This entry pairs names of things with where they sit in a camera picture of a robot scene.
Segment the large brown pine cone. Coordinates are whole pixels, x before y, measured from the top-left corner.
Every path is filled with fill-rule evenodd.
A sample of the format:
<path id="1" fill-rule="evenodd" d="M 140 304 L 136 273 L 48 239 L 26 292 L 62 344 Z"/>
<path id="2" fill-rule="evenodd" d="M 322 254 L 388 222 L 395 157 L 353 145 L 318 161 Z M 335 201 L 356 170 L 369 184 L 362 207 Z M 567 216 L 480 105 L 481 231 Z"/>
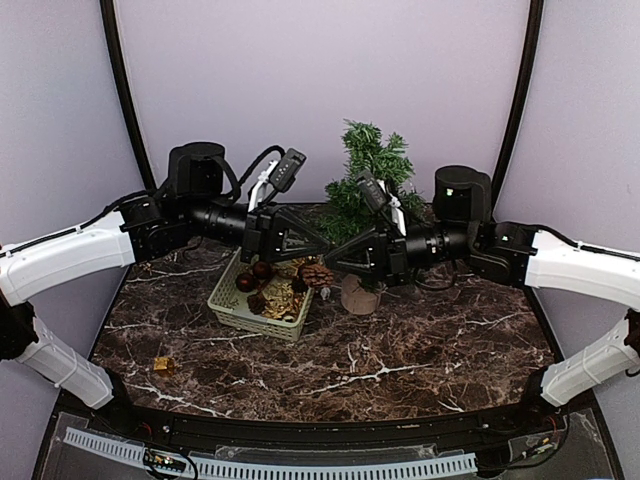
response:
<path id="1" fill-rule="evenodd" d="M 314 289 L 330 288 L 334 280 L 333 272 L 320 263 L 302 265 L 298 275 L 307 287 Z"/>

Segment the small green christmas tree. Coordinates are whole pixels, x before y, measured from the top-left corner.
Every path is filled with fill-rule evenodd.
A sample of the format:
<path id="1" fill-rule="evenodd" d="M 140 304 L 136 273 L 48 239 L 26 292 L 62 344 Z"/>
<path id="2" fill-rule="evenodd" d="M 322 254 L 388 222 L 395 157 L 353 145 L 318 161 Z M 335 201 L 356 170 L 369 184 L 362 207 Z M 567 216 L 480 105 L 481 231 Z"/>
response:
<path id="1" fill-rule="evenodd" d="M 374 227 L 384 225 L 392 234 L 405 235 L 410 226 L 425 225 L 427 204 L 411 185 L 415 170 L 405 139 L 397 133 L 384 136 L 373 123 L 345 124 L 345 173 L 325 186 L 321 233 L 340 247 Z"/>

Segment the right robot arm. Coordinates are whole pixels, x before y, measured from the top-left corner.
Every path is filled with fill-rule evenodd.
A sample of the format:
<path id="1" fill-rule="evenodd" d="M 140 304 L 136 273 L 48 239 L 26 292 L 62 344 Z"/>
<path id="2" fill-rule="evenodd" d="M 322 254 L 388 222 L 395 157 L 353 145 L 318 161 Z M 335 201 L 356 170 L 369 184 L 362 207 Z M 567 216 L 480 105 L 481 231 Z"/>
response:
<path id="1" fill-rule="evenodd" d="M 388 286 L 408 282 L 413 270 L 462 260 L 476 275 L 517 288 L 572 291 L 622 304 L 624 318 L 567 360 L 530 375 L 510 424 L 534 432 L 549 411 L 639 364 L 639 256 L 574 241 L 543 225 L 492 219 L 491 179 L 467 166 L 435 173 L 431 226 L 394 221 L 372 227 L 334 249 L 327 266 Z"/>

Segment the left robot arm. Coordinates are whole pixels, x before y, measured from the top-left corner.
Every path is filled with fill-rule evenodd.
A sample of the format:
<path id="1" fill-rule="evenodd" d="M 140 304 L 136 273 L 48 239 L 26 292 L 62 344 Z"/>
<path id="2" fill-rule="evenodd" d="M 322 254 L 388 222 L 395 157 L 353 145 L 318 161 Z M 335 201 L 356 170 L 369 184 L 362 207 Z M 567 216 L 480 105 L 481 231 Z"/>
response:
<path id="1" fill-rule="evenodd" d="M 163 257 L 204 237 L 239 247 L 245 262 L 266 262 L 323 254 L 330 243 L 266 190 L 289 190 L 306 157 L 275 145 L 278 153 L 240 203 L 244 177 L 213 142 L 173 148 L 168 175 L 155 190 L 128 194 L 94 218 L 1 250 L 1 357 L 22 363 L 55 387 L 101 412 L 120 436 L 141 427 L 118 376 L 79 355 L 37 317 L 35 295 L 87 275 Z"/>

